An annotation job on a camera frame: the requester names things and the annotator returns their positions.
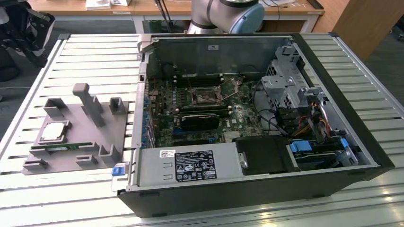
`white sticker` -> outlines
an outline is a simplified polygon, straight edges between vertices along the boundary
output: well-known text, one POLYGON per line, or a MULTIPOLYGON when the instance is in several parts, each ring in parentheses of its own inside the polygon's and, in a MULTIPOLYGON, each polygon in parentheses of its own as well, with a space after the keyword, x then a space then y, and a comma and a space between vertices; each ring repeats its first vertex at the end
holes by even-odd
POLYGON ((160 157, 173 157, 176 154, 176 150, 161 150, 160 157))
POLYGON ((213 174, 216 174, 216 171, 207 171, 207 172, 204 172, 204 175, 213 175, 213 174))
POLYGON ((125 11, 113 11, 112 14, 131 14, 131 12, 125 12, 125 11))
POLYGON ((57 150, 68 150, 68 148, 65 148, 65 147, 60 147, 60 148, 47 148, 47 151, 57 151, 57 150))

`barcode sticker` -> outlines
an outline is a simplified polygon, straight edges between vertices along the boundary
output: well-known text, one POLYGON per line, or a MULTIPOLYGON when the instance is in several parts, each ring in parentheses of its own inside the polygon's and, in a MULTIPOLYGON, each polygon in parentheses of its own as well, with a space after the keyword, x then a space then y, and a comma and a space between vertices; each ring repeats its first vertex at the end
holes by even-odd
POLYGON ((112 14, 131 14, 131 12, 125 12, 125 11, 113 11, 112 14))
POLYGON ((176 154, 176 150, 161 150, 160 157, 173 157, 176 154))

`black computer case side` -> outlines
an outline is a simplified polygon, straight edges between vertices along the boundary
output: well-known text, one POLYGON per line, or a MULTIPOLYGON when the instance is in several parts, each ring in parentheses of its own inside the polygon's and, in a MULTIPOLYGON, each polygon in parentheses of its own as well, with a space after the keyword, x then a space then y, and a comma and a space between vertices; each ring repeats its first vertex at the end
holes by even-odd
POLYGON ((151 218, 325 197, 383 172, 379 167, 161 190, 123 190, 119 191, 119 198, 136 216, 151 218))

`red wire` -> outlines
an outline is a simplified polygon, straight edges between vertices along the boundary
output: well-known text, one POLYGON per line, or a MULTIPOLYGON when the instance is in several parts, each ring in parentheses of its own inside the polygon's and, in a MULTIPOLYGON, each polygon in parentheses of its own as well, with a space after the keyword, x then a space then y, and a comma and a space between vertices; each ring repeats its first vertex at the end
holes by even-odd
POLYGON ((301 124, 301 121, 303 121, 304 118, 307 118, 307 116, 303 116, 303 117, 300 118, 300 120, 299 120, 299 129, 300 129, 300 127, 301 127, 300 124, 301 124))

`power supply label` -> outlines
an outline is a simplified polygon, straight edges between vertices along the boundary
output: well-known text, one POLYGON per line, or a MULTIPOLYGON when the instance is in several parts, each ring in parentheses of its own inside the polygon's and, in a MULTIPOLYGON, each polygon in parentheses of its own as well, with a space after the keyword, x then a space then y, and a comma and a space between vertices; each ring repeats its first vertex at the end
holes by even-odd
POLYGON ((177 182, 216 179, 216 166, 211 150, 176 153, 177 182))

